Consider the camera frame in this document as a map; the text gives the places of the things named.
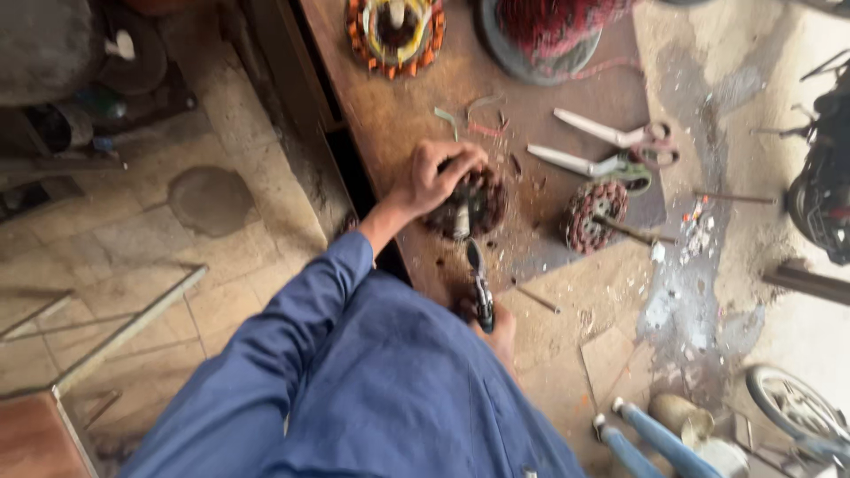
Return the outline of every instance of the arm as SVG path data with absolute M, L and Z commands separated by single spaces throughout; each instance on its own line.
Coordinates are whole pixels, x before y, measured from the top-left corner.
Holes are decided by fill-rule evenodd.
M 443 173 L 437 167 L 455 159 Z M 122 476 L 251 476 L 284 438 L 286 415 L 316 351 L 343 315 L 374 257 L 414 218 L 436 208 L 485 153 L 422 142 L 411 170 L 356 232 L 308 264 L 221 355 L 201 364 L 147 434 Z

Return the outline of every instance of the wooden table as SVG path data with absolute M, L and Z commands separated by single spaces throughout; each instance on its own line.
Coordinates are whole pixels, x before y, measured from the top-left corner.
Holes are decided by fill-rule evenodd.
M 370 75 L 354 58 L 343 24 L 346 0 L 301 0 L 301 4 L 379 199 L 388 193 L 420 138 L 452 138 L 450 125 L 433 114 L 435 106 L 465 125 L 466 105 L 504 93 L 506 105 L 484 107 L 473 114 L 477 122 L 493 127 L 501 108 L 510 119 L 504 145 L 481 134 L 467 134 L 465 128 L 460 131 L 489 151 L 490 162 L 503 173 L 509 188 L 503 225 L 479 239 L 490 286 L 498 293 L 512 286 L 512 277 L 526 282 L 581 258 L 564 245 L 558 227 L 564 206 L 585 179 L 541 162 L 525 147 L 547 145 L 597 161 L 611 156 L 615 152 L 611 145 L 560 122 L 553 108 L 575 111 L 622 130 L 643 126 L 649 111 L 639 73 L 615 68 L 552 88 L 519 83 L 485 51 L 475 35 L 468 3 L 452 1 L 445 3 L 447 32 L 436 62 L 416 78 L 390 82 Z M 589 65 L 621 56 L 638 57 L 631 16 L 604 30 Z M 522 163 L 521 179 L 514 178 L 509 152 Z M 546 184 L 540 188 L 544 179 Z M 650 191 L 630 202 L 628 224 L 652 227 L 665 221 L 664 197 L 655 179 Z M 435 236 L 418 222 L 405 228 L 397 242 L 413 286 L 429 298 L 451 304 L 471 283 L 460 244 Z

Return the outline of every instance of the blue shirt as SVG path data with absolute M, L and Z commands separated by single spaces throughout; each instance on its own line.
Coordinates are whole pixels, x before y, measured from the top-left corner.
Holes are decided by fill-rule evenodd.
M 307 265 L 198 367 L 122 476 L 583 478 L 490 347 L 371 262 L 353 232 Z

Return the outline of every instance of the blue sleeve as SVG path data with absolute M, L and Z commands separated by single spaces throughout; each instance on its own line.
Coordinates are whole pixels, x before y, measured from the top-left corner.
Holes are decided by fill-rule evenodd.
M 302 373 L 371 263 L 371 245 L 352 232 L 308 264 L 198 367 L 121 476 L 255 476 L 284 438 Z

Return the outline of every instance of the tiled floor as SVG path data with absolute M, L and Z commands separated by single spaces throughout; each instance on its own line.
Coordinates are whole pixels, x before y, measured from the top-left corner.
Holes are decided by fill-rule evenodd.
M 95 437 L 147 430 L 206 357 L 326 247 L 238 57 L 218 39 L 214 9 L 161 23 L 197 111 L 116 139 L 126 172 L 75 177 L 86 196 L 0 227 L 0 330 L 65 289 L 74 299 L 0 344 L 0 394 L 44 385 L 183 277 L 209 272 L 70 393 L 78 415 L 118 390 Z M 188 168 L 235 170 L 256 207 L 245 226 L 212 239 L 185 229 L 167 205 Z

